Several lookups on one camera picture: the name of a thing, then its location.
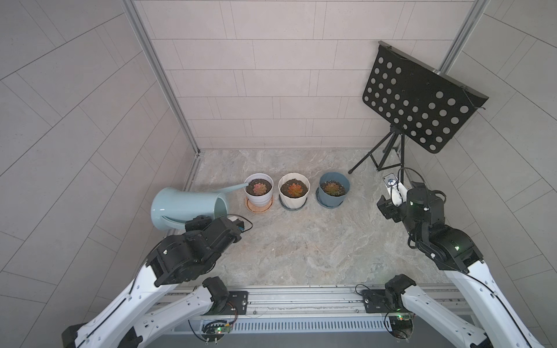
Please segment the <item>wall tile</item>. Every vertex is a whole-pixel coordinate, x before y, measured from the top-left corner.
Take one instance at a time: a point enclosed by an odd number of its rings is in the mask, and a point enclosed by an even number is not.
[[[16,1],[0,5],[0,79],[54,48],[25,8]]]
[[[557,4],[546,0],[517,0],[509,3],[512,5],[502,17],[503,22],[550,45],[557,46],[557,37],[555,37]]]
[[[160,165],[176,134],[182,131],[176,116],[168,109],[159,124],[145,142],[145,148],[153,159]]]
[[[0,295],[46,303],[56,285],[0,272]]]
[[[324,39],[392,38],[403,2],[330,2]]]
[[[551,191],[527,206],[515,212],[516,218],[534,240],[541,252],[553,267],[557,267],[557,254],[554,253],[555,240],[555,210],[557,193]]]
[[[306,120],[251,120],[251,128],[254,136],[304,136]]]
[[[25,66],[18,74],[64,116],[117,68],[99,35],[90,31]]]
[[[118,252],[122,244],[121,240],[96,225],[93,226],[91,233],[89,233],[89,238],[114,252]]]
[[[443,191],[450,198],[444,204],[444,212],[447,219],[451,221],[452,227],[464,229],[474,222],[474,217],[472,217],[440,163],[433,166],[426,174],[426,180],[429,183],[434,183],[433,188],[435,190]]]
[[[479,171],[458,193],[490,241],[503,266],[510,266],[540,254],[530,236]]]
[[[172,70],[172,76],[183,97],[238,96],[232,70]]]
[[[557,291],[557,273],[554,270],[539,273],[515,281],[520,294],[540,323],[540,327],[552,345],[557,345],[557,326],[548,315],[554,313],[557,303],[553,300]]]
[[[96,224],[114,237],[124,239],[154,177],[149,164],[137,156]]]
[[[411,54],[415,40],[383,40]],[[334,69],[371,69],[379,52],[378,40],[339,40]]]
[[[248,96],[307,96],[309,70],[244,70]]]
[[[141,68],[132,60],[103,82],[79,106],[108,136],[148,88]]]
[[[472,240],[483,254],[483,259],[486,261],[490,269],[490,273],[497,282],[497,285],[503,291],[507,300],[511,303],[512,308],[522,319],[524,325],[527,327],[538,326],[539,324],[532,315],[532,312],[530,312],[526,302],[524,302],[522,296],[520,296],[520,293],[516,289],[511,278],[509,278],[509,275],[491,248],[493,244],[490,245],[483,233],[478,233],[472,237]]]
[[[219,97],[217,98],[221,119],[271,119],[271,97]]]
[[[281,97],[282,119],[336,119],[340,97]]]
[[[153,179],[151,186],[149,186],[149,189],[145,194],[145,200],[147,202],[152,202],[160,190],[168,187],[172,183],[172,179],[174,179],[174,175],[180,165],[180,160],[180,158],[175,158],[170,151],[167,152],[159,170],[155,174],[155,178]]]
[[[263,149],[265,142],[262,137],[257,138],[211,138],[214,149]]]
[[[251,40],[174,40],[184,69],[255,69]]]
[[[491,72],[498,73],[525,37],[526,34],[513,27],[482,16],[464,51]]]
[[[115,189],[106,175],[87,163],[5,270],[58,284]]]
[[[417,2],[403,38],[453,40],[470,6],[470,2]]]
[[[200,138],[209,136],[246,136],[242,120],[193,120],[191,124]]]
[[[129,284],[152,229],[150,215],[139,209],[97,296],[115,298]]]
[[[232,1],[237,38],[313,39],[315,2]]]
[[[151,42],[153,43],[153,47],[155,48],[155,52],[157,53],[157,57],[159,57],[163,69],[184,69],[173,40],[151,40]]]
[[[153,123],[137,102],[118,126],[99,147],[97,152],[120,173],[126,171],[153,131]]]
[[[555,119],[557,119],[557,100],[554,93],[557,89],[557,72],[554,69],[556,60],[556,47],[536,41],[505,79]]]
[[[412,57],[431,67],[439,68],[451,43],[452,40],[417,40]]]
[[[318,96],[360,96],[365,89],[369,70],[321,70]]]
[[[487,121],[490,121],[515,93],[511,86],[465,53],[458,56],[449,71],[449,76],[489,97],[483,105],[486,109],[478,111]]]
[[[23,343],[45,304],[0,296],[0,340],[6,347]]]
[[[27,238],[104,139],[79,108],[52,128],[0,177],[0,231]]]
[[[3,173],[51,127],[2,83],[0,114],[0,173]]]
[[[550,269],[553,268],[543,255],[529,258],[506,268],[507,273],[512,280],[517,280],[541,272],[549,271]]]
[[[17,73],[13,73],[2,80],[12,92],[32,108],[44,121],[54,127],[62,117],[47,103],[30,85]]]
[[[83,320],[114,255],[112,250],[87,239],[22,347],[37,347],[44,342],[62,344],[60,333],[71,323]]]
[[[472,120],[458,142],[503,200],[540,179],[540,175],[482,117]]]
[[[266,149],[320,148],[320,136],[277,136],[265,137]]]
[[[253,40],[258,69],[332,69],[335,52],[332,40]]]
[[[314,120],[312,136],[358,136],[364,120]]]
[[[124,62],[129,62],[141,52],[141,45],[135,37],[135,33],[125,14],[109,20],[103,26],[118,49],[120,56],[124,59]]]
[[[154,38],[226,38],[217,1],[141,1]]]

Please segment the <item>white tiled wall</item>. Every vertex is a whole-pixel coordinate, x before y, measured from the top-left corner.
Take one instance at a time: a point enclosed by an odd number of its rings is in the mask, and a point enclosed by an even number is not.
[[[0,345],[60,347],[164,236],[150,204],[194,152],[118,0],[1,2],[0,115]]]
[[[136,4],[205,149],[373,146],[388,132],[388,123],[361,95],[378,41],[438,67],[471,6],[470,1]]]
[[[486,109],[437,155],[410,143],[407,157],[447,193],[447,219],[473,235],[547,347],[557,347],[556,322],[547,317],[557,311],[555,18],[552,1],[492,0],[449,72],[489,96]]]

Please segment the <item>watering can spout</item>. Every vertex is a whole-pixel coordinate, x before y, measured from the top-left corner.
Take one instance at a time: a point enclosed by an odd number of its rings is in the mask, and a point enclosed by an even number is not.
[[[234,185],[234,186],[229,186],[229,187],[225,187],[219,190],[214,191],[215,193],[228,193],[228,192],[232,192],[244,187],[247,187],[249,183],[243,183],[243,184],[238,184],[238,185]]]

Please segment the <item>blue flower pot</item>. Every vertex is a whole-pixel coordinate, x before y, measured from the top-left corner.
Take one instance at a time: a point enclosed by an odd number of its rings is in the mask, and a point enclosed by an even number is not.
[[[323,191],[323,189],[321,188],[321,184],[331,180],[336,181],[340,183],[342,186],[344,186],[344,189],[346,190],[346,194],[339,197],[333,197],[326,194],[325,191]],[[348,179],[344,175],[337,173],[335,171],[325,173],[323,174],[323,176],[321,176],[321,179],[319,179],[319,186],[317,188],[317,201],[325,208],[336,208],[340,205],[340,203],[344,201],[349,190],[350,190],[350,181],[348,181]]]

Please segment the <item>white flower pot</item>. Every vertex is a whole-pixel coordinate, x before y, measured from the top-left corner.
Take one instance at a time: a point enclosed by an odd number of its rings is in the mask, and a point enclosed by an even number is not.
[[[282,194],[282,192],[280,191],[280,188],[282,187],[282,185],[285,182],[287,182],[288,180],[292,180],[292,179],[299,180],[299,181],[303,182],[304,184],[306,184],[307,192],[306,192],[305,195],[303,195],[302,197],[298,197],[298,198],[290,198],[290,197],[287,197],[287,196]],[[307,194],[309,193],[309,191],[310,191],[310,181],[305,176],[303,176],[302,174],[299,174],[299,173],[288,173],[278,181],[278,194],[280,196],[282,204],[288,209],[299,209],[299,208],[301,208],[302,205],[304,205],[306,203]]]
[[[255,205],[256,207],[264,207],[267,204],[269,204],[269,202],[271,201],[271,197],[273,197],[273,187],[275,186],[275,184],[273,183],[273,179],[271,179],[270,176],[263,173],[252,174],[248,176],[246,181],[244,182],[249,183],[254,179],[264,179],[271,183],[271,189],[263,196],[252,196],[246,191],[246,188],[244,188],[244,192],[246,193],[247,199],[250,200],[251,204]]]

